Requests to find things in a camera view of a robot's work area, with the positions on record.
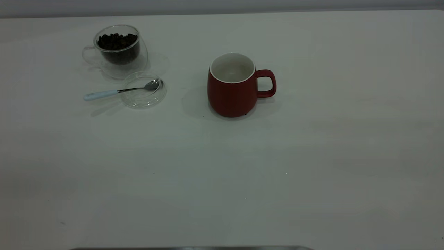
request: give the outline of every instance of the glass saucer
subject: glass saucer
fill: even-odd
[[[123,88],[142,88],[154,79],[160,80],[160,84],[156,89],[137,89],[133,91],[123,92],[120,94],[122,101],[127,106],[135,109],[147,108],[159,103],[167,93],[165,83],[160,77],[155,74],[149,73],[148,71],[135,72],[126,77],[124,80]]]

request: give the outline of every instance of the spoon handle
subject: spoon handle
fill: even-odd
[[[103,91],[103,92],[87,94],[83,97],[83,99],[85,101],[92,101],[92,100],[99,99],[102,97],[110,97],[113,95],[117,95],[118,93],[119,93],[119,91],[116,89],[115,90],[108,90],[108,91]]]
[[[144,89],[144,88],[132,88],[132,89],[121,89],[121,90],[117,90],[119,93],[123,93],[126,91],[131,91],[131,90],[136,90],[136,89]]]

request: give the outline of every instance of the red mug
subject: red mug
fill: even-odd
[[[258,78],[269,77],[273,87],[258,91]],[[256,70],[254,62],[238,53],[228,53],[216,58],[208,72],[208,100],[213,109],[225,117],[247,114],[259,98],[272,97],[276,93],[273,72]]]

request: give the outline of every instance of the mug rim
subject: mug rim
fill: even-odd
[[[127,26],[127,27],[130,27],[130,28],[133,28],[133,29],[137,32],[137,40],[136,40],[133,44],[131,44],[130,46],[128,46],[128,47],[126,47],[126,48],[121,48],[121,49],[117,49],[117,50],[103,49],[103,48],[101,48],[101,47],[97,44],[98,39],[96,39],[96,38],[97,38],[97,36],[98,36],[101,32],[103,32],[103,31],[105,31],[106,29],[109,29],[109,28],[121,27],[121,26]],[[101,29],[99,32],[97,32],[97,34],[96,34],[96,35],[94,36],[94,38],[93,38],[92,43],[94,44],[94,47],[96,47],[98,50],[100,50],[100,51],[102,51],[102,52],[115,53],[115,52],[120,52],[120,51],[127,50],[127,49],[129,49],[129,48],[132,48],[134,45],[136,45],[136,43],[139,42],[139,40],[140,40],[140,32],[139,32],[139,30],[136,29],[134,26],[127,25],[127,24],[117,24],[117,25],[111,25],[111,26],[105,27],[105,28]]]
[[[247,78],[245,78],[245,79],[242,80],[242,81],[235,81],[235,82],[231,82],[231,81],[222,81],[222,80],[220,80],[219,78],[217,78],[217,77],[213,74],[213,71],[211,70],[211,68],[212,68],[212,66],[213,66],[213,63],[214,63],[217,59],[219,59],[219,58],[222,57],[222,56],[226,56],[226,55],[230,55],[230,54],[237,54],[237,55],[245,56],[245,57],[248,58],[248,59],[251,61],[251,63],[253,64],[253,72],[252,72]],[[244,55],[244,54],[241,54],[241,53],[237,53],[237,52],[229,52],[229,53],[225,53],[225,54],[223,54],[223,55],[220,55],[220,56],[218,56],[216,59],[214,59],[214,60],[211,62],[211,64],[210,64],[210,74],[212,75],[212,77],[214,77],[214,78],[215,78],[216,80],[218,80],[219,82],[228,83],[228,84],[236,84],[236,83],[244,82],[244,81],[250,79],[250,78],[254,75],[255,72],[256,72],[256,64],[254,64],[253,60],[251,60],[251,58],[249,58],[248,56],[246,56],[246,55]]]

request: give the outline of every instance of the mug handle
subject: mug handle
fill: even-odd
[[[267,91],[258,91],[259,98],[272,97],[276,93],[276,78],[274,77],[273,72],[267,69],[261,69],[256,71],[258,78],[259,77],[269,77],[271,79],[271,83],[273,86],[270,90]]]
[[[91,49],[95,49],[93,45],[89,45],[89,46],[86,46],[85,48],[83,48],[82,49],[82,57],[87,63],[98,67],[99,64],[92,57],[86,55],[86,51],[91,50]]]

